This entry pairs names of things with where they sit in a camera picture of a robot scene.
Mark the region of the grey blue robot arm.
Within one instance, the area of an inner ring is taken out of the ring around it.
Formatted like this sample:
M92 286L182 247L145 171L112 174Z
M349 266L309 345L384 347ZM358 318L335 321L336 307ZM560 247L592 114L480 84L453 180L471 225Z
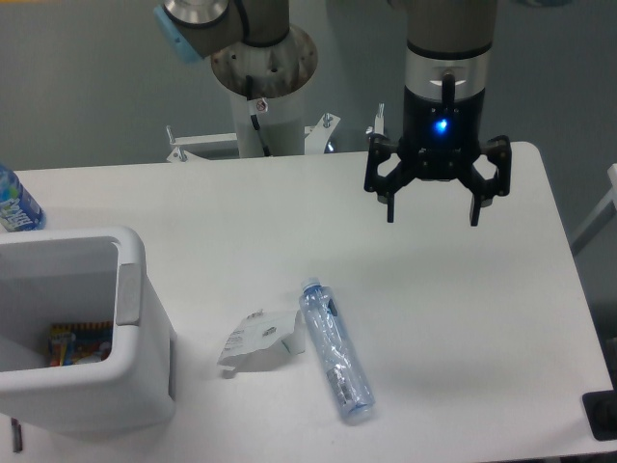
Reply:
M403 133L392 142L377 115L368 135L365 191L393 208L411 181L460 181L469 221L510 191L509 139L478 138L496 25L493 1L400 1L407 20ZM163 1L154 17L187 63L210 62L236 104L244 157L305 152L298 93L317 68L311 37L285 1Z

